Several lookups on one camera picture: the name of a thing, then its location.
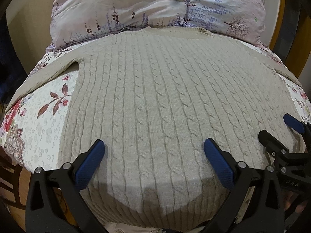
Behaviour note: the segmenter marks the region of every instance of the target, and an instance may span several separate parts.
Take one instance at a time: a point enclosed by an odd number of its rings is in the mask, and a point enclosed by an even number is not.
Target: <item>floral bedspread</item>
[[[241,42],[285,67],[272,51]],[[28,78],[52,61],[87,43],[47,53]],[[303,89],[279,76],[289,90],[301,119],[310,122],[311,103]],[[61,131],[77,77],[78,66],[71,66],[54,80],[20,99],[4,117],[0,127],[0,146],[27,170],[33,172],[38,166],[45,170],[58,168]]]

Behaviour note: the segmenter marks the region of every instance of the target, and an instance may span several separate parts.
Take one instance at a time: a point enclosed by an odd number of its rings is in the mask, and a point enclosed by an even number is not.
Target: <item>pillowcase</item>
[[[182,26],[186,0],[53,0],[51,37],[56,49],[122,29]]]
[[[251,44],[265,30],[265,0],[189,0],[185,24]]]

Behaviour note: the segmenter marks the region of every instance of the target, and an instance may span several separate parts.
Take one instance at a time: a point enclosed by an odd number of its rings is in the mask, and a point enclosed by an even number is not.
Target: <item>cable knit sweater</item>
[[[59,166],[100,138],[106,154],[82,197],[102,222],[189,230],[227,194],[202,149],[212,137],[250,167],[270,162],[266,129],[291,151],[283,115],[298,117],[275,64],[199,28],[146,28],[95,40],[26,81],[15,99],[79,63]],[[279,71],[296,80],[288,71]]]

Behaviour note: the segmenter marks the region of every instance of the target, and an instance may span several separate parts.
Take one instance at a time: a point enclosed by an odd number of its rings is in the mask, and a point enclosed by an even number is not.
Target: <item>wall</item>
[[[311,99],[311,54],[309,55],[306,65],[304,66],[304,69],[302,69],[298,80],[302,84],[308,98]]]
[[[13,0],[7,8],[12,43],[27,73],[43,57],[52,41],[51,10],[52,0]]]
[[[277,16],[279,15],[280,0],[266,0],[266,29],[260,36],[260,41],[266,45],[270,44],[272,35],[274,33]]]

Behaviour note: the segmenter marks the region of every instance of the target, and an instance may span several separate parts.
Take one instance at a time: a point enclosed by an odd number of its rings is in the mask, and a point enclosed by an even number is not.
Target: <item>black clamp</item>
[[[304,138],[308,153],[289,153],[289,150],[266,130],[260,131],[259,142],[274,158],[274,167],[265,170],[249,168],[245,162],[236,162],[230,153],[222,151],[212,138],[204,143],[204,152],[222,185],[230,189],[223,205],[201,233],[283,233],[284,222],[303,201],[311,195],[311,125],[298,123],[286,114],[284,121],[294,126]],[[248,188],[255,186],[247,211],[238,224],[236,215]],[[299,194],[284,212],[281,188]],[[311,229],[311,204],[287,233],[305,233]]]
[[[88,152],[80,154],[60,169],[37,167],[30,180],[26,204],[27,233],[108,233],[90,211],[79,191],[86,188],[105,154],[97,140]],[[78,227],[69,224],[57,202],[53,188],[60,188]]]

